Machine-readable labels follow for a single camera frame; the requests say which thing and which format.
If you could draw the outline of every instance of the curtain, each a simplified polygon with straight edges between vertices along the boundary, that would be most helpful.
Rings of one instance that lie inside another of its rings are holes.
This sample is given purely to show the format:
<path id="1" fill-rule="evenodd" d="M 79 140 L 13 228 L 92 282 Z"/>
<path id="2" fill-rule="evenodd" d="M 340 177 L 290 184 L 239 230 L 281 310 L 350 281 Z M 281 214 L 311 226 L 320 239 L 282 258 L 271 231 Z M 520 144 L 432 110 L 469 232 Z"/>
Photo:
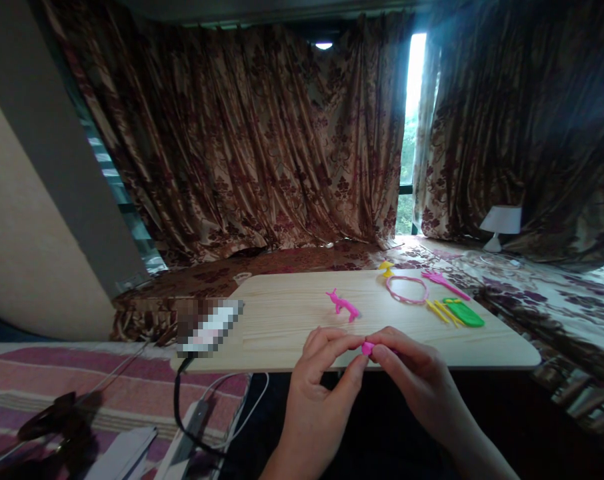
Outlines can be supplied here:
<path id="1" fill-rule="evenodd" d="M 424 234 L 486 239 L 491 206 L 521 205 L 508 250 L 604 264 L 604 1 L 440 8 L 422 95 L 414 182 Z"/>
<path id="2" fill-rule="evenodd" d="M 404 14 L 321 51 L 280 25 L 184 28 L 44 0 L 105 146 L 170 267 L 394 234 Z"/>

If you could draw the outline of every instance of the pink plastic tool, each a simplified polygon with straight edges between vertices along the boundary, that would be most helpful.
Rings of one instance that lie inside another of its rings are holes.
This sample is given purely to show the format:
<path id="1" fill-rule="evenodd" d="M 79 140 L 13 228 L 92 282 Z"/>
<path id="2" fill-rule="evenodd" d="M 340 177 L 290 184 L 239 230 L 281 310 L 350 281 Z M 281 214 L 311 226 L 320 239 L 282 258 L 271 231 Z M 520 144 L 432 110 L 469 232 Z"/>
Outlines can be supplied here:
<path id="1" fill-rule="evenodd" d="M 336 290 L 337 289 L 333 289 L 332 293 L 329 293 L 329 292 L 325 292 L 325 293 L 328 296 L 330 296 L 331 301 L 335 304 L 336 313 L 340 313 L 340 310 L 342 310 L 342 307 L 346 308 L 346 310 L 349 311 L 349 313 L 350 313 L 349 323 L 351 323 L 353 320 L 355 320 L 356 317 L 358 317 L 360 315 L 360 310 L 355 308 L 351 302 L 338 297 L 337 293 L 335 292 Z"/>
<path id="2" fill-rule="evenodd" d="M 464 300 L 471 300 L 470 296 L 468 296 L 462 290 L 452 286 L 452 284 L 450 284 L 449 281 L 446 280 L 446 278 L 444 278 L 441 273 L 424 270 L 422 272 L 422 276 L 424 278 L 428 278 L 429 280 L 431 280 L 434 283 L 439 283 L 440 285 L 444 285 L 446 288 L 451 290 L 454 294 L 459 295 Z"/>
<path id="3" fill-rule="evenodd" d="M 362 355 L 366 355 L 367 357 L 373 353 L 373 347 L 375 346 L 374 343 L 371 342 L 364 342 L 362 344 Z"/>

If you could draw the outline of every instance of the hand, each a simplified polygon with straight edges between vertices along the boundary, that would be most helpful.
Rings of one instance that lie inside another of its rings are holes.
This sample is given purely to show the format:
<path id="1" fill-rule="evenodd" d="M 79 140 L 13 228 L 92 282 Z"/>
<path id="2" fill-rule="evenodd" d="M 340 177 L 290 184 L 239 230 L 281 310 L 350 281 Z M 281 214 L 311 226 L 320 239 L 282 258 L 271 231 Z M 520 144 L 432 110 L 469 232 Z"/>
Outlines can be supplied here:
<path id="1" fill-rule="evenodd" d="M 368 335 L 367 341 L 376 344 L 371 359 L 389 374 L 415 418 L 435 440 L 451 449 L 468 432 L 479 430 L 436 349 L 393 327 Z"/>
<path id="2" fill-rule="evenodd" d="M 342 329 L 317 328 L 307 338 L 291 374 L 287 413 L 280 442 L 261 479 L 316 479 L 333 460 L 362 386 L 369 359 L 358 355 L 332 390 L 320 385 L 322 374 L 364 337 Z"/>
<path id="3" fill-rule="evenodd" d="M 415 418 L 452 454 L 465 478 L 518 478 L 476 423 L 436 349 L 393 327 L 368 335 L 367 341 L 375 344 L 371 359 L 389 374 Z"/>

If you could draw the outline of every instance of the table lamp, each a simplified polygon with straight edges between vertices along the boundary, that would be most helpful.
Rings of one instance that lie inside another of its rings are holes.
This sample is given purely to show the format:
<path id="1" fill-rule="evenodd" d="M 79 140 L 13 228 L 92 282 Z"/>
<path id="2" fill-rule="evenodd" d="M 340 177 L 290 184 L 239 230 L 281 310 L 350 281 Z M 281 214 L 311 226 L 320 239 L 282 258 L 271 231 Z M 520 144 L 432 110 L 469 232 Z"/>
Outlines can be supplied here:
<path id="1" fill-rule="evenodd" d="M 483 247 L 484 250 L 491 253 L 500 253 L 502 245 L 497 236 L 500 233 L 520 233 L 520 222 L 522 220 L 522 207 L 511 205 L 494 205 L 491 211 L 484 218 L 480 228 L 482 230 L 493 232 L 493 238 Z"/>

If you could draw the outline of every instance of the wooden tabletop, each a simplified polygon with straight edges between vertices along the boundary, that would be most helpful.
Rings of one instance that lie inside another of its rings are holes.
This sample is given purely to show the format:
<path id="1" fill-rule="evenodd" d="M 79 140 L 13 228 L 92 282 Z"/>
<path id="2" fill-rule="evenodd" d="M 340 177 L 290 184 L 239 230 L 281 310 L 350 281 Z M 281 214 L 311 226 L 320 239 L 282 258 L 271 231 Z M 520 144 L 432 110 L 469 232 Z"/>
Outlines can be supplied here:
<path id="1" fill-rule="evenodd" d="M 396 275 L 420 277 L 420 270 L 394 270 Z M 244 300 L 244 312 L 228 338 L 210 358 L 197 358 L 187 372 L 278 372 L 293 370 L 302 346 L 317 326 L 340 327 L 349 333 L 368 335 L 392 325 L 417 341 L 440 350 L 451 368 L 532 369 L 540 355 L 529 342 L 511 330 L 478 302 L 466 301 L 486 322 L 484 327 L 456 328 L 444 323 L 426 305 L 400 303 L 391 298 L 382 271 L 331 271 L 258 275 L 246 280 L 232 299 Z M 425 279 L 430 300 L 455 297 Z M 335 306 L 325 292 L 337 288 L 340 298 L 350 301 L 360 317 L 349 323 L 349 313 Z M 393 290 L 403 297 L 421 299 L 424 288 L 397 279 Z M 346 367 L 356 352 L 346 352 L 332 369 Z M 181 359 L 171 361 L 178 368 Z M 370 369 L 378 369 L 373 362 Z"/>

